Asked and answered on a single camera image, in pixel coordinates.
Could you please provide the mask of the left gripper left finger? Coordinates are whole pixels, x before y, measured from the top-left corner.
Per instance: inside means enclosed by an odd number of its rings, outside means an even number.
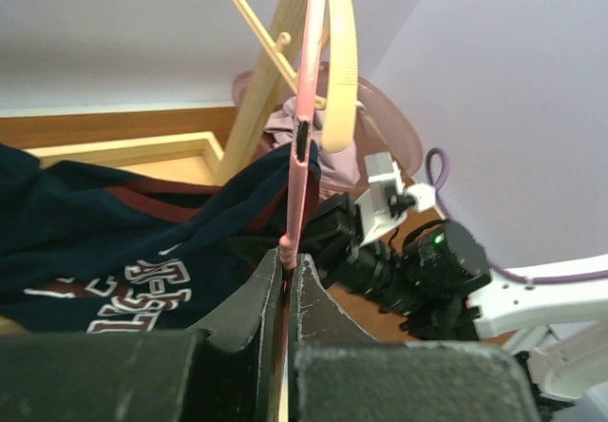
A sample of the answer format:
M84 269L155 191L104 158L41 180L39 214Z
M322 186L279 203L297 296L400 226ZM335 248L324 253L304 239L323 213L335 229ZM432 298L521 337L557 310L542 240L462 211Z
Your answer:
M5 421L276 421L282 276L269 251L250 279L183 331L1 341Z

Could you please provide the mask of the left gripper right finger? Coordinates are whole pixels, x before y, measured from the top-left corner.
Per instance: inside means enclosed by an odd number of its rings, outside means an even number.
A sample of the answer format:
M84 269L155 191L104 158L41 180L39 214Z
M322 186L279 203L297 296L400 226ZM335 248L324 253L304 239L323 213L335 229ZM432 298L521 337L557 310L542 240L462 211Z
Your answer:
M523 370L478 342L379 342L301 255L291 285L292 421L538 421Z

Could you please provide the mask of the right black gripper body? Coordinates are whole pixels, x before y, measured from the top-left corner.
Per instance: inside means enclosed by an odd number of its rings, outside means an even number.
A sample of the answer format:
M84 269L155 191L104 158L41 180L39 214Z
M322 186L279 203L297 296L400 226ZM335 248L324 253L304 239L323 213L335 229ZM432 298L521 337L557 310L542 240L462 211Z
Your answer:
M359 207L349 194L319 204L303 230L303 252L312 256L325 288L338 284L375 303L383 313L406 316L418 309L405 260L381 240L361 243Z

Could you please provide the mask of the pink tank top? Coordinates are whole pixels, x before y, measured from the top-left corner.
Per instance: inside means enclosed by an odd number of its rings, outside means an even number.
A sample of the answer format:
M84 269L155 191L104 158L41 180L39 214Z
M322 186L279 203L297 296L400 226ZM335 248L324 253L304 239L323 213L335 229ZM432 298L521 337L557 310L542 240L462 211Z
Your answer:
M275 108L265 124L258 153L268 151L284 144L290 144L295 129L296 96L287 97ZM340 152L331 153L324 149L320 143L326 111L317 110L313 116L313 141L317 144L318 162L322 171L322 181L327 184L341 187L356 187L361 181L361 173L358 165L356 143L350 145Z

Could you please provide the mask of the cream plastic hanger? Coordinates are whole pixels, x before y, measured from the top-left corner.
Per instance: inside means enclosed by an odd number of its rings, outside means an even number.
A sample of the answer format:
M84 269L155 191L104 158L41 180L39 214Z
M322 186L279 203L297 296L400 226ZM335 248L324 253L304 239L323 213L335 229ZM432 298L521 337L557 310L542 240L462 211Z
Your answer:
M284 54L295 32L285 29L273 37L246 0L232 1L287 86L297 91L295 70ZM277 14L285 15L289 23L301 29L303 25L296 22L296 17L289 12L305 7L295 0L287 0L277 6ZM327 96L318 97L316 106L326 110L321 145L327 151L337 153L350 145L354 135L358 88L357 36L352 0L327 0L325 8L329 11L329 21L321 23L320 46L331 46L330 71Z

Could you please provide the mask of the navy maroon tank top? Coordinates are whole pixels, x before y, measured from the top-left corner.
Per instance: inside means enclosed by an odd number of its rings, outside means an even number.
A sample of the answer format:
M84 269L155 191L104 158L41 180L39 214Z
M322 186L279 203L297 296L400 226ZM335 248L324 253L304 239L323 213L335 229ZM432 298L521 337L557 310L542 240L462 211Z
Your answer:
M50 167L1 149L1 316L31 333L183 329L254 265L222 247L285 231L291 148L228 183L148 178L94 164Z

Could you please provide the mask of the pink plastic hanger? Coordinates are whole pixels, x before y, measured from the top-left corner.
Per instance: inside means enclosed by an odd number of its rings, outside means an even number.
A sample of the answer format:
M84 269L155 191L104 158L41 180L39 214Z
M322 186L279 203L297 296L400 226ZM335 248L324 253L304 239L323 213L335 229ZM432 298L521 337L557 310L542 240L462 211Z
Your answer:
M325 5L326 0L308 0L305 14L294 134L290 151L286 231L279 240L280 260L287 272L296 267L304 219Z

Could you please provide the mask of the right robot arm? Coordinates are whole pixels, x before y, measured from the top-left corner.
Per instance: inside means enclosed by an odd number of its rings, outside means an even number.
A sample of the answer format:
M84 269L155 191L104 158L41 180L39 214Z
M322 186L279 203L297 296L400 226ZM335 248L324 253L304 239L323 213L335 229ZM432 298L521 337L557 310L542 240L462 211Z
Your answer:
M607 379L607 259L554 262L518 273L494 269L484 248L458 222L430 221L403 246L384 243L410 212L434 204L433 188L405 194L340 194L305 226L302 246L325 286L343 286L404 317L422 340L480 340L580 323L552 342L517 353L535 394L557 405L580 399Z

